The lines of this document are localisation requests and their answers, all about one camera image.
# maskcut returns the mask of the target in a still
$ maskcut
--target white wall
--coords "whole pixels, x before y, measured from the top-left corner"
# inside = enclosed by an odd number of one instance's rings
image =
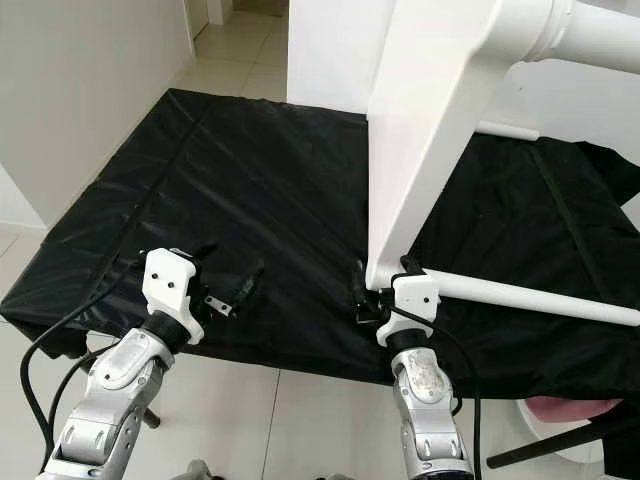
[[[233,0],[207,0],[209,23],[224,25],[233,14]]]
[[[0,165],[0,228],[3,225],[44,227],[38,214]]]
[[[589,0],[640,17],[640,0]],[[510,72],[521,85],[542,135],[587,140],[613,148],[640,165],[640,75],[559,60],[518,64]],[[640,195],[623,210],[640,229]]]
[[[395,0],[292,0],[287,101],[367,111]]]
[[[192,58],[180,0],[0,0],[0,162],[49,225]]]

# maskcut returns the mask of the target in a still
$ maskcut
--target black cloth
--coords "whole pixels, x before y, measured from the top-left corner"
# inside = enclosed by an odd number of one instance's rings
[[[594,167],[611,156],[475,136],[411,253],[438,270],[636,307],[640,235],[613,193],[628,176]],[[0,312],[44,328],[141,249],[217,242],[204,279],[219,298],[257,265],[265,273],[240,318],[215,318],[191,352],[389,383],[387,352],[355,324],[350,288],[367,256],[367,160],[362,115],[171,90],[53,228]],[[129,275],[74,327],[121,336],[140,325],[140,282]],[[446,298],[437,321],[467,346],[483,397],[640,396],[638,329]],[[434,345],[470,395],[458,352],[437,335]]]
[[[613,410],[592,418],[595,424],[624,424],[630,418],[638,418],[640,405],[635,402],[622,402]],[[602,446],[604,449],[605,473],[618,478],[631,480],[640,479],[640,428],[623,430],[616,434],[604,437]]]

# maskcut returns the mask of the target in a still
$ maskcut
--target tiled floor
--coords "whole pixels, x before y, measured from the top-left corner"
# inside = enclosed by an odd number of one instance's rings
[[[197,39],[198,60],[180,88],[218,95],[283,101],[286,91],[286,21],[236,13],[226,27],[209,26]],[[0,232],[0,298],[36,252],[42,236]],[[92,348],[112,339],[90,335]],[[4,478],[34,478],[42,441],[22,397],[18,364],[27,341],[0,323],[0,464]],[[69,367],[66,359],[35,358],[37,393],[50,398]],[[82,392],[72,382],[62,403],[64,418]],[[192,458],[203,458],[228,480],[312,480],[341,472],[360,480],[406,478],[399,422],[391,390],[303,373],[181,355],[153,403],[157,430],[143,429],[128,480],[170,478]],[[458,417],[472,449],[472,403]],[[512,401],[485,401],[482,455],[533,440]],[[484,470],[487,480],[595,479],[591,468],[551,455]]]
[[[286,99],[287,19],[235,12],[196,38],[196,63],[176,87],[215,95]]]

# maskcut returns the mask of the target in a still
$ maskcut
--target pink fabric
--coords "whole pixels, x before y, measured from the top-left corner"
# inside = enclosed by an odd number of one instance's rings
[[[562,423],[597,417],[613,409],[622,400],[565,400],[555,397],[532,397],[525,400],[529,410],[545,423]]]

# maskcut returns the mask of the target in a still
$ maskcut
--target metal bracket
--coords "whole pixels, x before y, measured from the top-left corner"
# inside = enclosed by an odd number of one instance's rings
[[[204,303],[213,308],[216,312],[228,317],[233,308],[228,303],[224,303],[222,300],[216,297],[208,296],[204,299]]]
[[[425,320],[432,321],[436,318],[440,296],[438,283],[433,277],[426,274],[398,276],[393,280],[392,286],[397,307]],[[378,329],[376,337],[378,343],[386,347],[387,337],[402,330],[412,329],[423,330],[427,336],[431,336],[432,333],[429,327],[391,312],[389,321]]]

